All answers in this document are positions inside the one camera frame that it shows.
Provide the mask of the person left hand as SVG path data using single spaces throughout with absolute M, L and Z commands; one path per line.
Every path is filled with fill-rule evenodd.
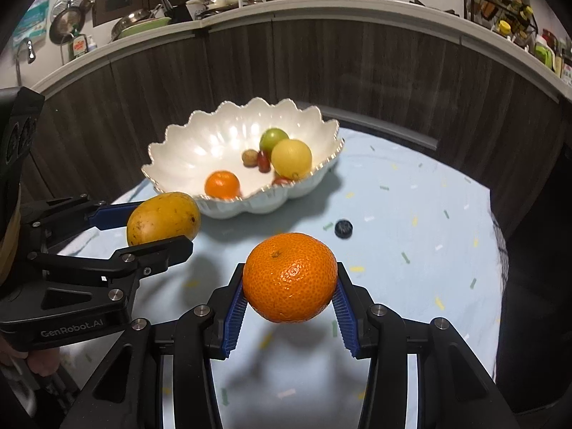
M 49 349 L 43 351 L 16 351 L 10 344 L 0 337 L 1 363 L 6 366 L 14 366 L 17 359 L 23 359 L 32 373 L 42 377 L 51 376 L 56 373 L 60 365 L 60 349 Z

